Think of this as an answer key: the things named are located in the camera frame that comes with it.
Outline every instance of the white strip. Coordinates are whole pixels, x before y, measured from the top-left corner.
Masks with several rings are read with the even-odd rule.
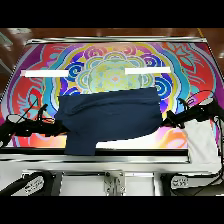
[[[22,70],[20,76],[25,77],[68,77],[69,70]]]
[[[125,68],[125,75],[171,73],[170,67]]]

